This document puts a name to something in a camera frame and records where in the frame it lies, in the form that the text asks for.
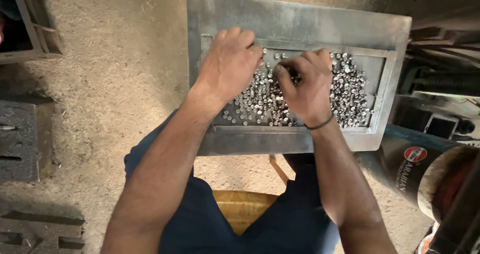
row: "concrete floor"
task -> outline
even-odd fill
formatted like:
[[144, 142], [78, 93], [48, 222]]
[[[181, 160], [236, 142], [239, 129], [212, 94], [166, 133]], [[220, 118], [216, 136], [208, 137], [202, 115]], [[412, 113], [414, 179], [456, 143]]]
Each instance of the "concrete floor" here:
[[[382, 11], [386, 0], [284, 0]], [[59, 60], [0, 67], [3, 92], [53, 98], [55, 176], [0, 185], [0, 210], [83, 217], [84, 252], [98, 253], [124, 184], [123, 156], [188, 91], [186, 0], [48, 0], [65, 47]], [[293, 171], [278, 156], [290, 178]], [[280, 194], [268, 156], [202, 157], [213, 189]], [[411, 253], [431, 220], [370, 180], [390, 236]], [[342, 253], [339, 245], [337, 253]]]

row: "person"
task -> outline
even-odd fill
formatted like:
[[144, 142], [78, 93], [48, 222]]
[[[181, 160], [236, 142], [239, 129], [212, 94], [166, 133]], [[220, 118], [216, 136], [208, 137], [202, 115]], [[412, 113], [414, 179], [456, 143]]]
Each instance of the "person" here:
[[[325, 49], [279, 62], [290, 110], [310, 128], [314, 154], [285, 154], [296, 172], [285, 193], [237, 236], [212, 189], [193, 176], [202, 138], [215, 116], [263, 65], [255, 35], [221, 30], [183, 104], [125, 156], [126, 184], [101, 253], [396, 253], [380, 209], [335, 120], [332, 62]], [[290, 71], [302, 81], [294, 86]]]

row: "dark blue pants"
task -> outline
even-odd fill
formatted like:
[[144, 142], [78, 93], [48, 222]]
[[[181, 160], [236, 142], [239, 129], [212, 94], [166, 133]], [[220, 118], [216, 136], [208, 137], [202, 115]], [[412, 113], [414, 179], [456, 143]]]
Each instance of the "dark blue pants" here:
[[[125, 156], [126, 181], [175, 112]], [[240, 237], [220, 212], [210, 186], [192, 169], [159, 253], [333, 253], [339, 231], [320, 202], [313, 154], [284, 157], [296, 172], [295, 181], [288, 181], [285, 193]]]

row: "hand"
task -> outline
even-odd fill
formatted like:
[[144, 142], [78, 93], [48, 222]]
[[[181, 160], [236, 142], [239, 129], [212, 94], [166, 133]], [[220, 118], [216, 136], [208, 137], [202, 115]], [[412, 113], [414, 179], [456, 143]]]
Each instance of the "hand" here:
[[[292, 84], [286, 68], [302, 77], [297, 87]], [[316, 127], [330, 118], [332, 60], [326, 49], [305, 51], [298, 57], [284, 59], [274, 70], [288, 108], [307, 126]]]
[[213, 40], [190, 91], [215, 115], [248, 87], [257, 66], [263, 65], [263, 49], [254, 40], [253, 31], [237, 26], [221, 30]]

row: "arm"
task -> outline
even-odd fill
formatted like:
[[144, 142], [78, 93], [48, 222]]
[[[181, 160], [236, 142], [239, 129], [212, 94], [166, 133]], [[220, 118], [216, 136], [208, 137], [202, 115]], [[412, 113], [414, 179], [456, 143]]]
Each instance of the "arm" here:
[[[285, 67], [301, 74], [295, 87]], [[281, 61], [275, 69], [288, 107], [307, 126], [315, 127], [331, 116], [332, 62], [325, 49], [306, 51]], [[335, 118], [311, 131], [320, 199], [338, 226], [347, 254], [397, 253], [388, 237], [374, 194], [340, 132]]]
[[252, 31], [221, 30], [195, 85], [125, 186], [101, 253], [157, 253], [163, 229], [183, 197], [208, 125], [251, 82], [263, 55]]

